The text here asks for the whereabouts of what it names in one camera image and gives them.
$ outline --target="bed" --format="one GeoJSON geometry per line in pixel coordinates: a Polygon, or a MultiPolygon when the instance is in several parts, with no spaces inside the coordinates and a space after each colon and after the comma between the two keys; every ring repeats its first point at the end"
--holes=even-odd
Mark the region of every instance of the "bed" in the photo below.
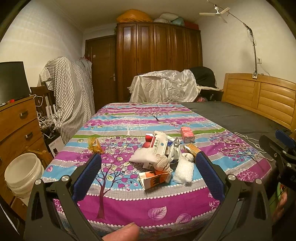
{"type": "MultiPolygon", "coordinates": [[[[172,180],[143,191],[138,172],[140,164],[129,163],[141,147],[145,133],[165,131],[180,137],[180,127],[189,126],[195,144],[226,173],[244,181],[268,177],[274,165],[258,155],[258,150],[239,138],[239,132],[258,139],[275,130],[294,131],[296,84],[273,77],[226,74],[223,102],[128,104],[114,103],[100,109],[66,144],[46,168],[42,179],[55,181],[70,175],[90,157],[89,137],[98,137],[105,154],[102,169],[84,200],[82,213],[100,234],[105,235],[130,222],[140,227],[140,237],[155,240],[188,233],[203,227],[219,205],[194,169],[191,185],[172,180]]],[[[58,200],[56,208],[71,231],[58,200]]]]}

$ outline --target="drawer handle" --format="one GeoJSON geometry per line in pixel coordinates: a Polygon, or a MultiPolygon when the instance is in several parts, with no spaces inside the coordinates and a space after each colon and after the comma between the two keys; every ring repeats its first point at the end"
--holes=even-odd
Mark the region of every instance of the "drawer handle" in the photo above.
{"type": "Polygon", "coordinates": [[[30,139],[33,136],[33,132],[30,132],[28,135],[25,135],[26,140],[30,139]]]}
{"type": "Polygon", "coordinates": [[[23,117],[25,117],[27,115],[28,115],[28,111],[26,110],[23,113],[20,113],[20,118],[23,118],[23,117]]]}

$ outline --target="blue gripper pad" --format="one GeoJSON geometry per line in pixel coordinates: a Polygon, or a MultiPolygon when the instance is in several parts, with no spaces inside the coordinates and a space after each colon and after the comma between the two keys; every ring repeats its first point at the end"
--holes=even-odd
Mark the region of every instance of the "blue gripper pad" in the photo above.
{"type": "Polygon", "coordinates": [[[222,202],[225,199],[224,183],[221,181],[216,171],[214,170],[214,166],[217,165],[212,164],[210,159],[208,159],[208,157],[202,151],[197,153],[195,164],[200,174],[202,175],[202,178],[205,181],[208,189],[210,190],[213,198],[218,199],[220,202],[222,202]]]}
{"type": "Polygon", "coordinates": [[[101,169],[101,155],[95,154],[85,163],[87,165],[73,185],[72,200],[78,202],[84,199],[96,175],[101,169]]]}
{"type": "Polygon", "coordinates": [[[276,138],[280,140],[289,149],[295,148],[295,141],[281,130],[276,131],[276,138]]]}

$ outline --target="wooden wardrobe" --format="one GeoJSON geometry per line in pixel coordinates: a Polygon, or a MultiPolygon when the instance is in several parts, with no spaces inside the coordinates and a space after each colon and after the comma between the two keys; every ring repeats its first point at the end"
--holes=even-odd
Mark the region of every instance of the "wooden wardrobe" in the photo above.
{"type": "Polygon", "coordinates": [[[119,102],[129,101],[127,89],[139,74],[183,71],[202,66],[200,31],[167,23],[119,23],[116,78],[119,102]]]}

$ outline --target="television screen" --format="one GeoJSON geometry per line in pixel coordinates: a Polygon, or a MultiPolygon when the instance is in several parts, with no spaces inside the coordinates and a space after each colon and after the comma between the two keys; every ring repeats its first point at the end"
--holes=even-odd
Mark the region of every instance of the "television screen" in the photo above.
{"type": "Polygon", "coordinates": [[[0,63],[0,104],[30,95],[23,62],[0,63]]]}

